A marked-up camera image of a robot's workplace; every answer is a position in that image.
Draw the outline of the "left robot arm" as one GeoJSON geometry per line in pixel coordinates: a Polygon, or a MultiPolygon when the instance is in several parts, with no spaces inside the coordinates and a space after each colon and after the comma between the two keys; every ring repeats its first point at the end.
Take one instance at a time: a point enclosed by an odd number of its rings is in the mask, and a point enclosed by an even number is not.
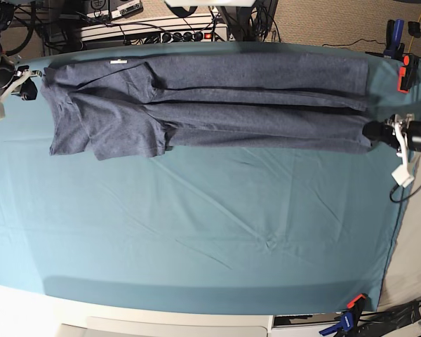
{"type": "Polygon", "coordinates": [[[421,121],[412,114],[401,117],[393,114],[383,121],[370,120],[359,124],[356,135],[371,144],[384,143],[396,151],[405,167],[409,167],[408,155],[421,153],[421,121]]]}

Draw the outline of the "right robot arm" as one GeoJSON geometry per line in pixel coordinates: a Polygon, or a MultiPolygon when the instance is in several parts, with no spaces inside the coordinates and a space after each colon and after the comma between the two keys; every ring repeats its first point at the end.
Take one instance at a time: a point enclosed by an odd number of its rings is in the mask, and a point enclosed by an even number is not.
{"type": "MultiPolygon", "coordinates": [[[[30,8],[30,21],[28,24],[24,24],[24,26],[27,28],[27,36],[25,37],[25,40],[17,48],[14,48],[10,51],[5,51],[0,43],[0,94],[4,93],[6,89],[15,84],[18,79],[21,79],[24,72],[29,69],[28,67],[16,67],[9,58],[13,55],[17,55],[20,51],[22,51],[32,38],[34,28],[36,27],[35,1],[30,3],[30,8]]],[[[17,5],[13,5],[5,1],[0,1],[0,38],[1,33],[10,27],[17,9],[17,5]]]]}

